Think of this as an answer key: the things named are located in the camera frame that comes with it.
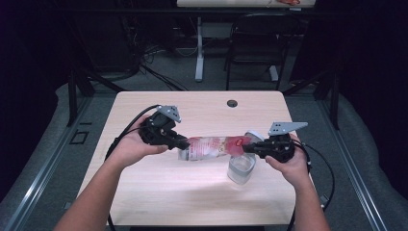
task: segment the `hand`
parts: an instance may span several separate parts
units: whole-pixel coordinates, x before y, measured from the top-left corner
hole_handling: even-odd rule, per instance
[[[293,140],[299,141],[298,137],[291,134]],[[276,170],[282,172],[285,179],[295,188],[301,187],[304,183],[309,183],[308,169],[306,166],[306,155],[299,148],[295,147],[293,157],[286,163],[280,163],[271,156],[266,156],[265,160]]]
[[[143,115],[132,125],[129,131],[136,130],[122,138],[107,161],[114,161],[119,167],[126,168],[147,155],[160,154],[168,150],[167,145],[150,145],[141,139],[138,128],[148,117],[149,115]]]

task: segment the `black cable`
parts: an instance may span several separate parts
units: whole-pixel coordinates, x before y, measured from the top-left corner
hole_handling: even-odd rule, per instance
[[[327,167],[329,168],[330,175],[331,175],[331,177],[332,177],[332,189],[331,189],[329,198],[328,198],[326,204],[325,204],[324,207],[323,207],[323,211],[325,211],[325,210],[327,209],[327,207],[329,206],[329,204],[330,204],[332,198],[333,198],[334,191],[335,191],[335,187],[336,187],[336,182],[335,182],[335,177],[334,177],[333,168],[330,166],[330,164],[328,163],[327,159],[326,159],[320,152],[318,152],[314,147],[312,147],[312,146],[310,146],[309,144],[304,143],[304,142],[303,142],[302,144],[303,144],[303,146],[306,146],[306,147],[312,149],[314,152],[316,152],[318,155],[320,155],[320,157],[323,159],[323,161],[326,163]]]
[[[131,132],[134,132],[134,131],[140,129],[140,127],[139,127],[139,128],[135,128],[135,129],[129,130],[129,129],[133,126],[133,124],[135,124],[135,122],[136,122],[138,119],[140,119],[141,116],[143,116],[144,114],[146,114],[148,111],[150,111],[150,110],[152,110],[152,109],[154,109],[154,108],[157,108],[158,106],[160,106],[160,105],[150,106],[150,107],[144,109],[143,111],[141,111],[138,115],[136,115],[136,117],[126,126],[126,128],[123,129],[123,132],[120,133],[120,135],[119,135],[117,138],[115,138],[114,142],[111,144],[111,146],[110,146],[109,149],[108,149],[108,152],[107,152],[107,154],[106,154],[106,156],[105,156],[105,161],[108,160],[108,158],[111,156],[112,152],[115,150],[116,146],[119,144],[120,140],[122,140],[122,138],[123,138],[124,136],[126,136],[127,134],[129,134],[129,133],[131,133]],[[113,223],[113,221],[112,221],[111,214],[108,215],[108,223],[109,223],[109,227],[111,228],[111,230],[112,230],[112,231],[115,231],[115,225],[114,225],[114,223]]]
[[[184,87],[181,83],[178,81],[167,77],[165,75],[159,74],[156,71],[152,70],[151,68],[147,67],[144,64],[140,64],[141,67],[143,67],[146,71],[148,71],[150,74],[152,74],[154,77],[158,78],[159,80],[163,81],[171,90],[172,88],[175,88],[177,90],[188,90],[186,87]]]

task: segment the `wooden table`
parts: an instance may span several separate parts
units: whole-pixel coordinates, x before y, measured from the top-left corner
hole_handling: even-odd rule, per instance
[[[238,106],[227,106],[228,100]],[[142,110],[176,105],[183,121],[173,129],[186,137],[238,136],[255,130],[264,137],[273,121],[292,121],[279,91],[121,92],[109,114],[80,192],[103,164],[109,146]],[[177,159],[177,149],[127,167],[112,206],[115,225],[213,226],[289,223],[293,187],[257,157],[249,181],[227,176],[229,156],[207,161]]]

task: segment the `transparent container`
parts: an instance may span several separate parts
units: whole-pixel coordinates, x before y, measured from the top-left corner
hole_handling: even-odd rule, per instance
[[[247,131],[245,136],[251,138],[250,143],[264,140],[264,138],[255,131]],[[235,183],[243,185],[251,177],[255,164],[256,158],[253,153],[243,153],[241,156],[231,156],[227,175]]]

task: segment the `person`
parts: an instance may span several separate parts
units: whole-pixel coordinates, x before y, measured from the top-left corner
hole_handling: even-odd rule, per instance
[[[148,117],[142,116],[129,129],[134,130]],[[144,143],[138,132],[127,134],[55,226],[54,230],[104,230],[121,172],[147,155],[167,151],[166,145]],[[295,229],[329,230],[319,199],[306,167],[306,158],[296,148],[294,156],[281,164],[267,156],[266,161],[282,172],[295,190]]]
[[[291,134],[291,137],[293,140],[299,141],[295,135]],[[282,172],[285,179],[294,187],[295,230],[330,230],[324,212],[321,209],[315,186],[309,177],[306,155],[303,151],[296,147],[293,157],[284,164],[276,161],[271,156],[266,156],[265,160],[273,168]]]

